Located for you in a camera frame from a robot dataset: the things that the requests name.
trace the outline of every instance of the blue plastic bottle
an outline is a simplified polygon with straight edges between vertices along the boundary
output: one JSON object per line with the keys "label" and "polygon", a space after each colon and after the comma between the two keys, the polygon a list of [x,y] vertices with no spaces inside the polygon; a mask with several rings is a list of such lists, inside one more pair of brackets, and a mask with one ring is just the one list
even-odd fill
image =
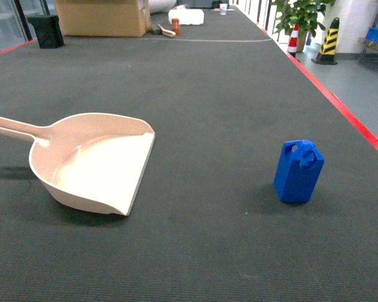
{"label": "blue plastic bottle", "polygon": [[285,142],[274,185],[283,203],[307,203],[314,191],[325,158],[310,140]]}

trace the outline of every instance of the dustpan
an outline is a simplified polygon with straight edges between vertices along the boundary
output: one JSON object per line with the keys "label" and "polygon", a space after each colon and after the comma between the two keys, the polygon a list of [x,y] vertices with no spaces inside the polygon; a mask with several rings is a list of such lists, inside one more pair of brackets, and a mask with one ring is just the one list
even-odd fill
{"label": "dustpan", "polygon": [[58,202],[125,216],[155,139],[145,121],[108,113],[72,115],[50,126],[0,117],[0,134],[33,142],[30,167]]}

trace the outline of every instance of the traffic cone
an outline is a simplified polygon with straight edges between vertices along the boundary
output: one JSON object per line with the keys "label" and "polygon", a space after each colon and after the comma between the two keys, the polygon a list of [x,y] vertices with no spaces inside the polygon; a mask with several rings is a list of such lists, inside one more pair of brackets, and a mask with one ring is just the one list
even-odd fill
{"label": "traffic cone", "polygon": [[337,64],[337,62],[335,61],[335,50],[338,40],[339,24],[339,18],[335,18],[332,21],[332,24],[330,24],[325,41],[323,42],[322,47],[318,55],[316,56],[316,59],[312,59],[314,63],[321,65]]}
{"label": "traffic cone", "polygon": [[287,47],[287,52],[291,54],[294,58],[295,58],[295,53],[297,52],[298,29],[299,29],[299,25],[298,23],[296,23],[294,25],[294,28],[290,36],[289,46]]}

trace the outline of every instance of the dustpan handle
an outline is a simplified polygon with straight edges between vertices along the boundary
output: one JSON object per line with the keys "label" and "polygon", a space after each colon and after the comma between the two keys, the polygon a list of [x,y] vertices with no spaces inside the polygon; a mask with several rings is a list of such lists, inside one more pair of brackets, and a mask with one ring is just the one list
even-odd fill
{"label": "dustpan handle", "polygon": [[0,134],[33,142],[35,138],[43,137],[43,127],[0,117]]}

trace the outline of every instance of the potted plant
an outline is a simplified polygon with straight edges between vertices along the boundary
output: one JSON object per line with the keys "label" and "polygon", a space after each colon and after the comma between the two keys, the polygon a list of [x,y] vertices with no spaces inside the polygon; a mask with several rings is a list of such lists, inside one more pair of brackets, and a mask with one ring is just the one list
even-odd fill
{"label": "potted plant", "polygon": [[334,5],[336,0],[270,0],[271,5],[277,6],[277,12],[282,15],[277,17],[279,22],[276,24],[276,33],[284,30],[285,35],[291,35],[292,29],[296,23],[299,24],[297,51],[304,49],[304,44],[308,32],[313,37],[316,36],[316,30],[319,27],[325,30],[325,26],[318,21],[318,14],[325,16],[328,5]]}

